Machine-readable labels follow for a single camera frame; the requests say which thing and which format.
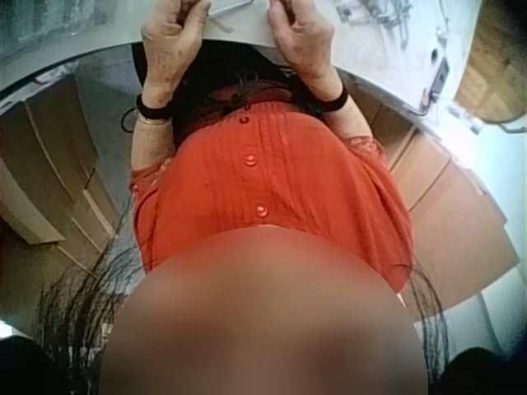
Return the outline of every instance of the wooden cabinet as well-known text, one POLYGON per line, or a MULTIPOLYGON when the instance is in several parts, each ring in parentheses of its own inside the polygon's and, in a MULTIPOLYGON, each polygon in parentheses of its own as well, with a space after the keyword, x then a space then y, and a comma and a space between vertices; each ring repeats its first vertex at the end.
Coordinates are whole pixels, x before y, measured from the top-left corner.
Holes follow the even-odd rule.
POLYGON ((51 244, 89 270, 119 214, 96 171, 75 78, 14 104, 1 125, 3 220, 29 245, 51 244))

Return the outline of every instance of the orange blouse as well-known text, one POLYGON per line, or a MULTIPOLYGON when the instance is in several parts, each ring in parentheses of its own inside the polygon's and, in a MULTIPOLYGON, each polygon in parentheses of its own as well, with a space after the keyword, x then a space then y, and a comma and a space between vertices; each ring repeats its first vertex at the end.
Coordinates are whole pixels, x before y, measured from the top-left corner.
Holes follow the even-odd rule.
POLYGON ((412 228, 379 144, 346 141, 294 105, 246 105, 200 127, 174 158, 133 172, 134 231, 146 272, 193 242, 263 224, 332 240, 395 292, 412 228))

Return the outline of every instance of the black wristband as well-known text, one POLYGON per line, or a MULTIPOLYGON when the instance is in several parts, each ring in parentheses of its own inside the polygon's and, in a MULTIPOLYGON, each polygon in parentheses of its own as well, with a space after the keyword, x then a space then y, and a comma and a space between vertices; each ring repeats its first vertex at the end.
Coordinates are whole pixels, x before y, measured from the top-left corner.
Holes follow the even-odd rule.
POLYGON ((138 107, 139 113, 146 119, 170 119, 173 114, 172 101, 166 107, 162 109, 150 109, 145 106, 142 102, 142 96, 138 95, 136 100, 136 106, 138 107))
POLYGON ((343 92, 337 99, 333 101, 318 100, 318 105, 325 113, 331 113, 333 111, 341 109, 347 103, 348 96, 349 93, 347 92, 346 86, 343 83, 343 92))

